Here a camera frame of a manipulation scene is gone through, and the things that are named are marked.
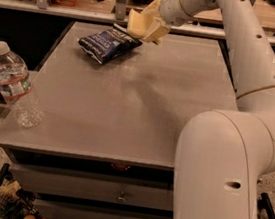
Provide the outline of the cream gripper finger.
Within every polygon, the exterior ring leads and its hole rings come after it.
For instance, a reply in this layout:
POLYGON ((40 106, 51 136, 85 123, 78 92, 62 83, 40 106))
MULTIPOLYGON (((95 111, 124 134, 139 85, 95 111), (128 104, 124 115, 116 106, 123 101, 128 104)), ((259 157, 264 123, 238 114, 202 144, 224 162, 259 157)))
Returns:
POLYGON ((161 18, 155 17, 148 27, 147 32, 144 33, 142 40, 144 42, 155 43, 158 45, 162 41, 162 37, 169 34, 169 32, 170 26, 161 18))
POLYGON ((161 0, 152 1, 146 8, 144 8, 141 11, 141 14, 144 16, 151 16, 151 17, 160 16, 160 13, 159 13, 160 4, 161 4, 161 0))

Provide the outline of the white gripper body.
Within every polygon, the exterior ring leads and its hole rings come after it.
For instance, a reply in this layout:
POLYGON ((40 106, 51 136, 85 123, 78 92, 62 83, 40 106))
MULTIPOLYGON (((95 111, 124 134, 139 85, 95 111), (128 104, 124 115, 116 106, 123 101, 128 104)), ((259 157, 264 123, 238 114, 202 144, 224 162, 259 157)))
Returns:
POLYGON ((180 26, 193 14, 195 0, 161 0, 160 16, 168 25, 180 26))

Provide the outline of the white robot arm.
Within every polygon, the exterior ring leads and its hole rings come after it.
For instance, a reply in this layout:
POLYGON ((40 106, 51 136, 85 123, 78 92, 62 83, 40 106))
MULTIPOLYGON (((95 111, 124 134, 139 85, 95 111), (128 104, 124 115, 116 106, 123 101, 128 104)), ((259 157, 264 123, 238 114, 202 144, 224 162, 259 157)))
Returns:
POLYGON ((161 0, 180 26, 219 8, 237 108, 195 115, 175 151, 174 219, 257 219, 257 179, 275 170, 275 54, 252 0, 161 0))

